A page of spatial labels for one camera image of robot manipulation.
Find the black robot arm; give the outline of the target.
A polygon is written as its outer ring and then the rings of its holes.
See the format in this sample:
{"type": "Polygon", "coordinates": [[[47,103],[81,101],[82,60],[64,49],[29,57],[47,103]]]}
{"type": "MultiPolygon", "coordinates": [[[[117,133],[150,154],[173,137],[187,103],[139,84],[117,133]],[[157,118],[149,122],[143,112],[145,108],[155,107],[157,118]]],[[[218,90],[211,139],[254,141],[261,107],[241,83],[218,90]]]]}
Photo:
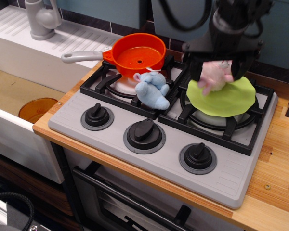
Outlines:
{"type": "Polygon", "coordinates": [[[232,61],[234,80],[243,77],[260,55],[261,17],[273,4],[271,0],[215,1],[208,31],[182,47],[191,79],[200,80],[204,62],[222,60],[232,61]]]}

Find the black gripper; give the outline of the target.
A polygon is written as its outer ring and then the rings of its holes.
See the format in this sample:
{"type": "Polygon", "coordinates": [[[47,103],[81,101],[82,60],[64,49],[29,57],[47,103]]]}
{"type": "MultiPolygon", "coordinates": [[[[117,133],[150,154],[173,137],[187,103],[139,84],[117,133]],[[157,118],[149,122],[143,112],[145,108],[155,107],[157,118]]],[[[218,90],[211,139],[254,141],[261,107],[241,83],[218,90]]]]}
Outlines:
{"type": "Polygon", "coordinates": [[[232,59],[233,79],[241,79],[263,46],[259,39],[263,31],[260,22],[263,15],[260,7],[213,7],[208,31],[182,46],[188,55],[191,79],[200,81],[202,60],[222,59],[232,59]]]}

